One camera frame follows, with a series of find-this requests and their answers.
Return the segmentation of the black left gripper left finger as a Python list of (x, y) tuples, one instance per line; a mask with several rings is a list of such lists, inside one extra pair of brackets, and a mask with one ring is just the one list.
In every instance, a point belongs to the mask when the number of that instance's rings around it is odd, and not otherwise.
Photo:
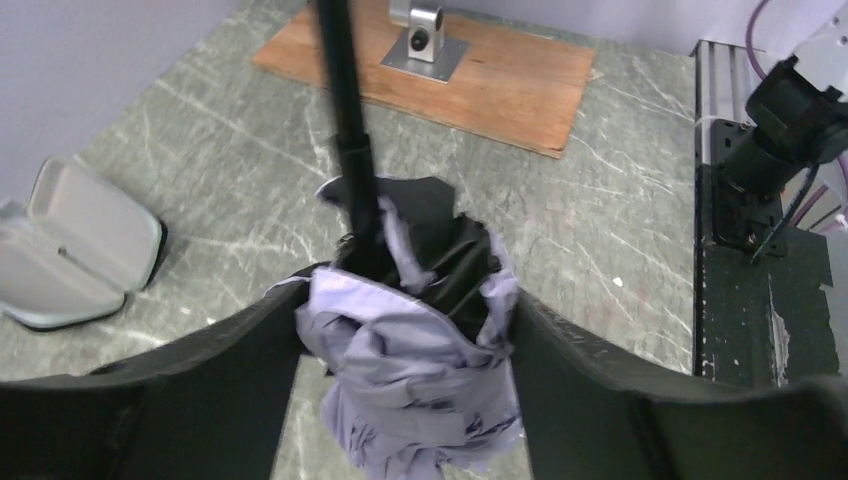
[(1, 386), (5, 479), (267, 479), (303, 346), (309, 270), (245, 309), (73, 376)]

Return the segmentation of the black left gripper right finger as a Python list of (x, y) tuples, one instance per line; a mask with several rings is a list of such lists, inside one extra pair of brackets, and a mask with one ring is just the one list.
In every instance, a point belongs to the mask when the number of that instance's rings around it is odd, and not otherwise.
[(512, 369), (537, 479), (843, 479), (847, 384), (751, 389), (679, 373), (521, 293)]

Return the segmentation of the lilac folding umbrella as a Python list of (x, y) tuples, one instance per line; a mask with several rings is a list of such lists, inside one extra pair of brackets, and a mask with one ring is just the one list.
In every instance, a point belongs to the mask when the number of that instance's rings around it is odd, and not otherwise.
[(300, 340), (333, 378), (323, 419), (370, 479), (483, 467), (523, 429), (512, 263), (497, 234), (455, 212), (451, 185), (375, 173), (349, 5), (314, 9), (340, 169), (317, 196), (351, 227), (335, 259), (309, 272), (296, 312)]

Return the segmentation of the black grey zippered case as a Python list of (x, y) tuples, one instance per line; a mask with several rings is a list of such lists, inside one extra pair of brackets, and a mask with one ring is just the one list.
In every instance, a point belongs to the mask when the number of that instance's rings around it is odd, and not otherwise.
[(1, 312), (35, 331), (120, 310), (160, 263), (165, 224), (87, 165), (42, 164), (27, 205), (1, 206)]

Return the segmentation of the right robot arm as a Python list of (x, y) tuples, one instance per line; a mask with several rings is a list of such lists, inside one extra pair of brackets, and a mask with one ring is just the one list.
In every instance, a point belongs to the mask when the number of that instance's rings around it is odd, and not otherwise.
[(847, 14), (834, 15), (777, 61), (744, 105), (751, 126), (714, 121), (714, 196), (778, 196), (801, 170), (847, 149)]

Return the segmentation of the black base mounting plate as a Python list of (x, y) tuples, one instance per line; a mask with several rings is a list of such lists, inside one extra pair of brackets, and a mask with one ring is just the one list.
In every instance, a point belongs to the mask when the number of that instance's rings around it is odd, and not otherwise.
[(751, 264), (747, 252), (714, 235), (713, 163), (746, 131), (724, 119), (696, 129), (693, 373), (742, 387), (840, 375), (846, 369), (827, 300), (833, 277), (825, 238), (788, 227), (778, 243), (783, 255)]

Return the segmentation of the brown wooden board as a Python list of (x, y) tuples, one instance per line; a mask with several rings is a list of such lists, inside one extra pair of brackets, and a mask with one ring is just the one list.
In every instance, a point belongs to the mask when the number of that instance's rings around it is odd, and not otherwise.
[(259, 69), (326, 86), (341, 138), (363, 136), (361, 103), (562, 155), (595, 53), (447, 14), (446, 73), (405, 73), (405, 36), (385, 1), (315, 1), (254, 55)]

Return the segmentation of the aluminium frame rail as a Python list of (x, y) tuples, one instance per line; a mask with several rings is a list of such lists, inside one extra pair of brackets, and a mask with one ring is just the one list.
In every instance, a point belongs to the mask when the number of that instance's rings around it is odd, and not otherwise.
[(708, 40), (698, 42), (695, 86), (695, 164), (721, 162), (750, 127), (745, 111), (757, 83), (746, 50)]

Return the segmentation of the metal bracket on board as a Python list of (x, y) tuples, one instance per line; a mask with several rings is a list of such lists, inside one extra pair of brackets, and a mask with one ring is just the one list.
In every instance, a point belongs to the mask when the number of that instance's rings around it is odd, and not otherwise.
[(402, 28), (381, 65), (446, 84), (469, 43), (446, 35), (445, 1), (390, 0), (389, 20)]

